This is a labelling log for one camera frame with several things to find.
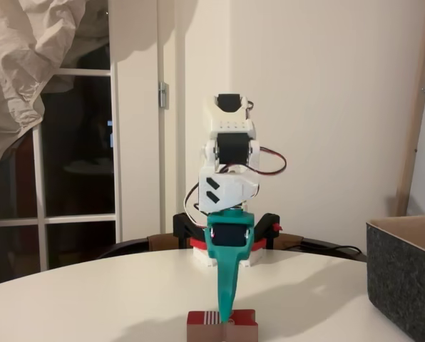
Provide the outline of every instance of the window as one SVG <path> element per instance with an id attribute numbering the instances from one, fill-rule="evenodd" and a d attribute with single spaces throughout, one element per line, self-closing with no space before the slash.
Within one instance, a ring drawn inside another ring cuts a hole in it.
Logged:
<path id="1" fill-rule="evenodd" d="M 42 124 L 0 161 L 0 282 L 91 260 L 119 242 L 108 2 L 90 0 Z"/>

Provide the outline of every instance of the striped label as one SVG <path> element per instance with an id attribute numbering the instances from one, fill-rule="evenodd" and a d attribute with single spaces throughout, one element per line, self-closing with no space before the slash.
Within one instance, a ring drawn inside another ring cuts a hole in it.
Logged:
<path id="1" fill-rule="evenodd" d="M 219 324 L 220 315 L 219 311 L 205 311 L 203 316 L 203 324 Z"/>

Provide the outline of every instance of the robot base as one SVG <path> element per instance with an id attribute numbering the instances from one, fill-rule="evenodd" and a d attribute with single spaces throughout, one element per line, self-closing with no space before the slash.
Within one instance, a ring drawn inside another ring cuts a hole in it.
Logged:
<path id="1" fill-rule="evenodd" d="M 218 311 L 190 311 L 187 342 L 258 342 L 255 310 L 233 310 L 228 323 L 220 323 Z"/>
<path id="2" fill-rule="evenodd" d="M 266 239 L 262 239 L 260 242 L 255 243 L 252 246 L 252 251 L 250 252 L 249 259 L 240 261 L 241 267 L 251 267 L 258 263 L 258 261 L 263 257 L 265 250 L 263 247 L 266 244 Z M 211 259 L 208 256 L 208 251 L 206 250 L 206 243 L 198 241 L 196 239 L 190 239 L 190 245 L 193 247 L 193 256 L 197 259 L 202 265 L 207 267 L 217 266 L 215 259 Z"/>

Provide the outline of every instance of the black power cable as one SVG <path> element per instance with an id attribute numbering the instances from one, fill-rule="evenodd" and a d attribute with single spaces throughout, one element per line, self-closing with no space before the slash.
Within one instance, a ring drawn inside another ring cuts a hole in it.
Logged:
<path id="1" fill-rule="evenodd" d="M 285 251 L 289 251 L 293 248 L 303 248 L 303 249 L 313 249 L 315 251 L 335 251 L 338 249 L 354 249 L 355 251 L 357 251 L 358 254 L 363 254 L 363 252 L 361 251 L 360 248 L 355 247 L 355 246 L 348 246 L 348 245 L 344 245 L 344 246 L 334 246 L 334 247 L 314 247 L 314 246 L 310 246 L 308 244 L 296 244 L 294 246 L 290 246 L 288 248 L 284 248 Z"/>

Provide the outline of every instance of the door hinge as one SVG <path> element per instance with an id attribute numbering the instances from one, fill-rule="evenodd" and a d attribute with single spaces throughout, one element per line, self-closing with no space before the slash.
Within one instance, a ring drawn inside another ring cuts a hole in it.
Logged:
<path id="1" fill-rule="evenodd" d="M 165 82 L 158 83 L 158 106 L 159 108 L 167 108 L 167 88 Z"/>

